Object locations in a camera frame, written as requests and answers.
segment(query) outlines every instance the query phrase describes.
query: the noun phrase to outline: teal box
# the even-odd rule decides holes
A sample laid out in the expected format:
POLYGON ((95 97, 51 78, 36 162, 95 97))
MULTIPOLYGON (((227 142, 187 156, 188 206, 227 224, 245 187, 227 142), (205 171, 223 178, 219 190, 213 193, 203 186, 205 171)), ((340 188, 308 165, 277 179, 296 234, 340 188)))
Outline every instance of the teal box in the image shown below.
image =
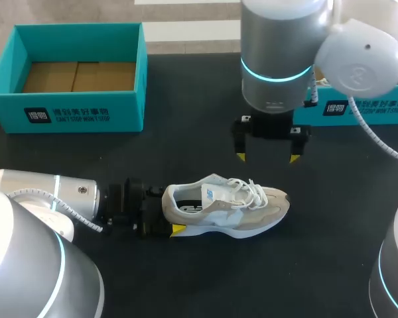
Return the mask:
MULTIPOLYGON (((376 99, 356 99, 356 104, 369 125, 398 124, 398 85, 387 95, 376 99)), ((358 125, 348 98, 331 87, 319 87, 318 106, 297 109, 293 121, 296 125, 316 127, 358 125)))
POLYGON ((140 23, 17 25, 0 57, 6 133, 139 132, 147 86, 140 23), (33 62, 136 62, 133 91, 21 93, 33 62))

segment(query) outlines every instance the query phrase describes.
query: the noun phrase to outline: black table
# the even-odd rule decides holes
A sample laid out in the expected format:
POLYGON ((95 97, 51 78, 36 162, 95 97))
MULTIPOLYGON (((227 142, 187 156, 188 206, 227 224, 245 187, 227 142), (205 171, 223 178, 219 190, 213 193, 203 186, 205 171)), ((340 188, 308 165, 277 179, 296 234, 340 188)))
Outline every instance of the black table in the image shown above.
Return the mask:
MULTIPOLYGON (((139 240, 76 230, 100 269, 103 317, 373 317, 368 280, 398 206, 398 162, 359 127, 314 129, 305 157, 289 143, 247 141, 238 54, 150 56, 145 130, 132 134, 9 135, 0 168, 109 182, 187 183, 211 173, 285 190, 292 208, 245 240, 221 234, 139 240)), ((376 127, 398 150, 398 126, 376 127)))

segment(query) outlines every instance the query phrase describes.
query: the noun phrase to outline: white shoelace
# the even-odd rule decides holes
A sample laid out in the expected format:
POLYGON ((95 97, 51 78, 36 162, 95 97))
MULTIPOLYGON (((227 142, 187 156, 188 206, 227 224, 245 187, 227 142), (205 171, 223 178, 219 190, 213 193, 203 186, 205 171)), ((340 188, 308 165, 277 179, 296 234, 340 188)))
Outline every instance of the white shoelace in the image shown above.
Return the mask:
POLYGON ((237 186, 232 190, 233 203, 236 203, 236 206, 233 206, 232 209, 243 209, 247 207, 251 210, 256 210, 267 206, 268 198, 265 195, 263 188, 259 184, 254 184, 251 179, 249 179, 249 184, 247 184, 243 180, 232 178, 228 180, 227 184, 229 186, 237 184, 237 186), (241 189, 247 192, 246 199, 235 200, 235 194, 241 189))

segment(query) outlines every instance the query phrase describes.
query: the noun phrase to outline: brown cardboard insert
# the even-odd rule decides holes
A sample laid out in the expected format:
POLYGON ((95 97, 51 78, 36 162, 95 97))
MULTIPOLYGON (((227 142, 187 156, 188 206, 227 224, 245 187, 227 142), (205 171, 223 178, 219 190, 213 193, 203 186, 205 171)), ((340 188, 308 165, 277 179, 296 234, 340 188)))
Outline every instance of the brown cardboard insert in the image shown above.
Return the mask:
POLYGON ((33 63, 23 93, 133 91, 134 62, 33 63))

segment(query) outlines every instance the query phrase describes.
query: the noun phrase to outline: shoe sole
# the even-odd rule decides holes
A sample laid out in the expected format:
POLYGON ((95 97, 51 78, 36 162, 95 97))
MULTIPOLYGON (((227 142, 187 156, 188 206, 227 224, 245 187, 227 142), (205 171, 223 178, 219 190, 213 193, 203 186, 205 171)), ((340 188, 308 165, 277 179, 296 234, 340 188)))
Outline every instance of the shoe sole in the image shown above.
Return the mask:
POLYGON ((233 230, 233 229, 227 229, 223 227, 216 227, 216 226, 196 226, 196 225, 187 225, 185 230, 173 235, 172 237, 195 237, 198 235, 202 235, 207 232, 220 232, 227 234, 235 239, 246 239, 248 237, 254 237, 255 235, 261 234, 265 232, 266 230, 271 229, 275 225, 277 225, 283 218, 285 217, 283 215, 282 218, 279 220, 268 224, 265 227, 261 227, 259 229, 255 230, 246 230, 246 231, 241 231, 241 230, 233 230))

